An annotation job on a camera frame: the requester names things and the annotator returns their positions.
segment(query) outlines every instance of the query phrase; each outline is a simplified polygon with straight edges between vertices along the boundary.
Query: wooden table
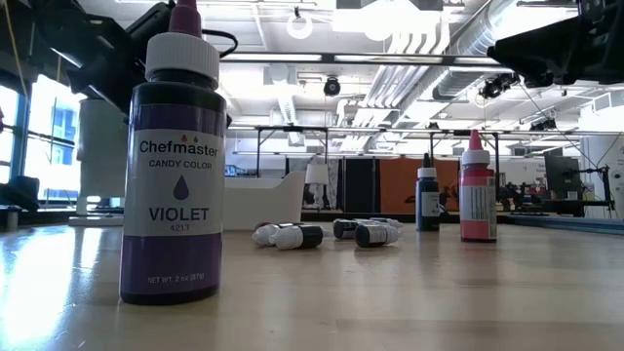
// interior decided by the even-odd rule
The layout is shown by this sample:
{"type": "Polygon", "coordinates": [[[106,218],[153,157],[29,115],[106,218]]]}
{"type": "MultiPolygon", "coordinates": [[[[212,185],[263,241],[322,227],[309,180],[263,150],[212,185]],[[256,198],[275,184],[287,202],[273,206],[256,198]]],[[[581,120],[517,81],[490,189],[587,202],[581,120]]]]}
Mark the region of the wooden table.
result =
{"type": "Polygon", "coordinates": [[[623,238],[499,232],[289,252],[226,232],[219,295],[141,307],[118,299],[120,229],[22,230],[0,236],[0,349],[622,350],[623,238]]]}

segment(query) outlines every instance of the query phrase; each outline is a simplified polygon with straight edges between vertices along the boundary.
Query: computer screen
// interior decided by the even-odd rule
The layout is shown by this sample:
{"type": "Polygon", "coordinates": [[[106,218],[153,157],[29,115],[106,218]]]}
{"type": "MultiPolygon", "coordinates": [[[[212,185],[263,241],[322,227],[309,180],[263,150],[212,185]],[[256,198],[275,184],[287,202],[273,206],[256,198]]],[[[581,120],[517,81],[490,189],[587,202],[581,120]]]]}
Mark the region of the computer screen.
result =
{"type": "Polygon", "coordinates": [[[578,160],[562,156],[544,156],[548,190],[557,200],[582,200],[582,183],[578,160]]]}

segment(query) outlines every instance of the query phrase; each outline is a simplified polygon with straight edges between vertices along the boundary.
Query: dispensing tip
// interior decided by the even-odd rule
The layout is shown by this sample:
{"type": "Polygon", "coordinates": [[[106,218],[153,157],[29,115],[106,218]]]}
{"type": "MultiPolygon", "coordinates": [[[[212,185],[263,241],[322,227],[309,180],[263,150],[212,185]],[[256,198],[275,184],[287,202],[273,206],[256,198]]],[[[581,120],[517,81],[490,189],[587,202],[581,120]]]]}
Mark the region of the dispensing tip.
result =
{"type": "Polygon", "coordinates": [[[422,160],[422,167],[423,168],[431,168],[431,159],[429,159],[429,153],[425,152],[425,157],[422,160]]]}
{"type": "Polygon", "coordinates": [[[481,137],[479,136],[479,131],[472,130],[470,131],[470,145],[468,146],[469,150],[483,150],[484,148],[481,146],[481,137]]]}
{"type": "Polygon", "coordinates": [[[202,37],[202,17],[197,12],[197,0],[177,0],[169,31],[202,37]]]}

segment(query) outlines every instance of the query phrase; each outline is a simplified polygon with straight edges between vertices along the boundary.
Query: camera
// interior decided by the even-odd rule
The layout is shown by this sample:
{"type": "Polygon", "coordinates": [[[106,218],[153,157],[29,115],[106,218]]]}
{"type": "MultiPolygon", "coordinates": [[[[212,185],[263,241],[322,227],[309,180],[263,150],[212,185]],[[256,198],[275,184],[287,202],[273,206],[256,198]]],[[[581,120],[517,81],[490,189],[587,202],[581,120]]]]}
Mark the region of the camera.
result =
{"type": "Polygon", "coordinates": [[[329,77],[328,81],[325,83],[325,88],[323,88],[323,93],[327,97],[335,97],[340,94],[340,83],[338,83],[338,78],[329,77]]]}

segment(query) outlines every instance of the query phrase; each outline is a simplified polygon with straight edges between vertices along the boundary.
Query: dark blue bottle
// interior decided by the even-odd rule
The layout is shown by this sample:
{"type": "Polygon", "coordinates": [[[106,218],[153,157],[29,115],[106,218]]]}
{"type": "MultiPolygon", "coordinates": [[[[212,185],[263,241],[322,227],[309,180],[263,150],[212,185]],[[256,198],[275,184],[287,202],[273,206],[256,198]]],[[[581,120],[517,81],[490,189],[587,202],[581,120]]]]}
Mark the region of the dark blue bottle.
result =
{"type": "Polygon", "coordinates": [[[440,188],[436,169],[431,167],[429,154],[425,153],[422,168],[418,169],[416,182],[416,230],[440,230],[440,188]]]}

